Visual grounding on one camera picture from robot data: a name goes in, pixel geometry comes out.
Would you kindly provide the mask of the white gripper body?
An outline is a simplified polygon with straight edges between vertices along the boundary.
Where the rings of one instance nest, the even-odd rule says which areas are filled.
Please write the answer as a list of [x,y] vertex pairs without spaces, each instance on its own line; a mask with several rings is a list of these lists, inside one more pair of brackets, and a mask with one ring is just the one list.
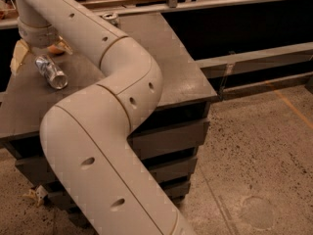
[[32,47],[46,48],[59,39],[59,34],[52,25],[31,26],[18,18],[18,29],[21,38]]

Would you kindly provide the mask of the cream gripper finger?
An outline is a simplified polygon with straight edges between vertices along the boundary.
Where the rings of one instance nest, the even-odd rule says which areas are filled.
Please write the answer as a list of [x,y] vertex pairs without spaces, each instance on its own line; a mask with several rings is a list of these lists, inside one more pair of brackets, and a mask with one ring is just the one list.
[[59,37],[59,40],[54,44],[54,46],[60,53],[68,53],[70,55],[73,53],[72,48],[67,44],[67,42],[62,37]]
[[23,61],[26,55],[29,53],[29,51],[30,51],[29,46],[23,39],[17,41],[14,48],[13,57],[10,63],[12,75],[17,75],[20,72]]

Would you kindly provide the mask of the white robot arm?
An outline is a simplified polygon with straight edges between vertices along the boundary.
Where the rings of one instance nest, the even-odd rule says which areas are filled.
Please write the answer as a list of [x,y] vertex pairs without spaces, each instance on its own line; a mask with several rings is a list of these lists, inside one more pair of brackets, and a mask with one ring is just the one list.
[[104,79],[54,105],[40,125],[45,157],[98,235],[196,235],[127,142],[155,110],[162,75],[132,37],[74,0],[17,0],[28,43],[54,27]]

